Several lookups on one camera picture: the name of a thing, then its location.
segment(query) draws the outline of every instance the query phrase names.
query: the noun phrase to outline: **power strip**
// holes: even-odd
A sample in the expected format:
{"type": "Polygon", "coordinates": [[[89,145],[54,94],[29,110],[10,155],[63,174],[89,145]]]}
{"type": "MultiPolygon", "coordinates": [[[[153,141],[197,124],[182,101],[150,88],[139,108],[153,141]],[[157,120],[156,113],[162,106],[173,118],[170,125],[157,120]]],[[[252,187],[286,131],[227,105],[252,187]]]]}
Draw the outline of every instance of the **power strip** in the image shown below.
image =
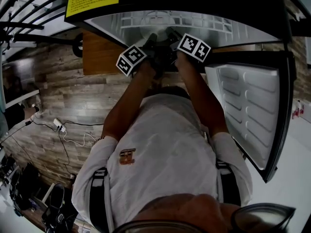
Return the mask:
{"type": "Polygon", "coordinates": [[[55,124],[58,128],[62,127],[62,129],[61,129],[62,132],[65,132],[65,131],[66,131],[66,127],[65,127],[57,118],[54,119],[54,124],[55,124]]]}

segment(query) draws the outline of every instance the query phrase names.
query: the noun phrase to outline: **refrigerator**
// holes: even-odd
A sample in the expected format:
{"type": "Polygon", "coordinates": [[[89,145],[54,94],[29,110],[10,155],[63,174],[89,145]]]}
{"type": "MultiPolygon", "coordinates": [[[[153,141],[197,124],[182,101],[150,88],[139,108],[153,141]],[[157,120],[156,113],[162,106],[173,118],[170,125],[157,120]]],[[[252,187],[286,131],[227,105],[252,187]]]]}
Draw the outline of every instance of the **refrigerator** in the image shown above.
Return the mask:
{"type": "MultiPolygon", "coordinates": [[[[212,49],[282,43],[284,51],[210,53],[198,71],[221,103],[230,134],[265,182],[273,178],[289,126],[295,62],[283,0],[68,0],[65,21],[125,48],[171,27],[212,49]]],[[[166,71],[177,71],[171,65],[166,71]]]]}

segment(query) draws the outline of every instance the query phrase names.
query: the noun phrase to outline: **shirt sleeve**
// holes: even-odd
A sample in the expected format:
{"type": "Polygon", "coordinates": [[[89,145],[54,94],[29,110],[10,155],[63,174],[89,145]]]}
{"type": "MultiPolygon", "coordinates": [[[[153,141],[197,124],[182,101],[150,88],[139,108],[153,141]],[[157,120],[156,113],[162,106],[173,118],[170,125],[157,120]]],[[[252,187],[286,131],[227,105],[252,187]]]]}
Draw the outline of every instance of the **shirt sleeve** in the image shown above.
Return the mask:
{"type": "Polygon", "coordinates": [[[228,163],[235,175],[241,205],[247,205],[252,198],[253,184],[251,174],[237,145],[228,133],[217,133],[212,137],[211,141],[216,158],[228,163]]]}
{"type": "Polygon", "coordinates": [[[98,169],[107,166],[107,160],[115,150],[117,143],[117,140],[110,136],[99,140],[92,147],[73,185],[71,202],[88,223],[91,223],[89,217],[89,194],[93,174],[98,169]]]}

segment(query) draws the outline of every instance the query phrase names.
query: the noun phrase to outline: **orange logo on shirt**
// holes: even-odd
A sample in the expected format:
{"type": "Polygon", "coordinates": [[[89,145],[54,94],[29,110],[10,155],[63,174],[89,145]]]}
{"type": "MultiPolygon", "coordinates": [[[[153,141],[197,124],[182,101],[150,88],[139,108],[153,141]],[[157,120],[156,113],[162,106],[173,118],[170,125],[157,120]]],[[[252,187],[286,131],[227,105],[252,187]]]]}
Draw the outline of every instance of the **orange logo on shirt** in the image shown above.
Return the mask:
{"type": "Polygon", "coordinates": [[[121,165],[133,164],[135,162],[135,160],[133,159],[133,152],[135,152],[135,151],[136,151],[136,149],[122,150],[120,152],[119,163],[121,165]]]}

